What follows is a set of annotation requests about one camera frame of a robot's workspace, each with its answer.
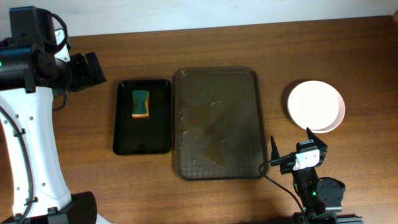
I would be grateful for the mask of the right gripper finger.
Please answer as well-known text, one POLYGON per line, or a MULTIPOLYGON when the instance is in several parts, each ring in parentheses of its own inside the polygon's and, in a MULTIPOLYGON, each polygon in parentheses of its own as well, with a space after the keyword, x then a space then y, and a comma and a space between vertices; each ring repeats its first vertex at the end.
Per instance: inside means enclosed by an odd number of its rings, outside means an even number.
POLYGON ((311 131, 310 128, 306 128, 307 136, 309 140, 312 140, 318 148, 327 148, 328 146, 311 131))
POLYGON ((280 156, 274 137, 271 136, 271 165, 279 165, 280 156))

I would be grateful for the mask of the white plate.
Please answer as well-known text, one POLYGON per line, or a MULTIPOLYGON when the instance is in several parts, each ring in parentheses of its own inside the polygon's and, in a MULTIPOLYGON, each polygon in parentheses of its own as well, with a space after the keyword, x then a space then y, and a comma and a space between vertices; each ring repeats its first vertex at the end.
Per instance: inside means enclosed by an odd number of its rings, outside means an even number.
POLYGON ((311 127, 313 133, 327 133, 337 128, 345 117, 345 103, 337 93, 328 93, 320 98, 320 108, 315 113, 315 124, 311 127))
POLYGON ((321 81, 302 82, 287 98, 287 110, 293 122, 314 133, 327 133, 336 128, 342 108, 338 91, 321 81))

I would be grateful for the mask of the green and yellow sponge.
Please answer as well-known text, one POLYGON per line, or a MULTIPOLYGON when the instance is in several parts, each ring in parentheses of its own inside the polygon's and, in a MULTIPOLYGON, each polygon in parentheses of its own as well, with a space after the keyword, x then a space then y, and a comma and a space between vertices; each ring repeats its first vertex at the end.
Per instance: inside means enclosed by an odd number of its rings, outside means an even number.
POLYGON ((149 117, 149 92, 147 90, 134 90, 132 92, 132 113, 133 118, 149 117))

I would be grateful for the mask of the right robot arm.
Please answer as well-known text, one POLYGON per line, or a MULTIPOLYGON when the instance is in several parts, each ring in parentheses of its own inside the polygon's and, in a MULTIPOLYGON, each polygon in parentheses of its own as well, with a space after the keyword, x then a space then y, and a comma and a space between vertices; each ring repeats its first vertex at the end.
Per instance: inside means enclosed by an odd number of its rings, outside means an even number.
POLYGON ((331 177, 319 177, 315 170, 325 160, 328 146, 310 130, 308 140, 296 144, 296 151, 280 156, 271 138, 271 166, 279 166, 281 174, 292 174, 294 197, 300 207, 293 223, 337 223, 342 211, 345 184, 331 177))

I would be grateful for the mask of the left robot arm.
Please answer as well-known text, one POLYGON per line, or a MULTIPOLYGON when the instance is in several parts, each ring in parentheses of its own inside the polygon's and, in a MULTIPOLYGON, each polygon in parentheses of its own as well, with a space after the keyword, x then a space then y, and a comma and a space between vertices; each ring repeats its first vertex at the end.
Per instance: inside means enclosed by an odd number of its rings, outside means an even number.
POLYGON ((1 42, 1 126, 12 170, 8 223, 94 223, 92 192, 72 194, 60 168, 53 100, 105 82, 94 53, 70 55, 67 25, 34 6, 9 11, 10 38, 1 42))

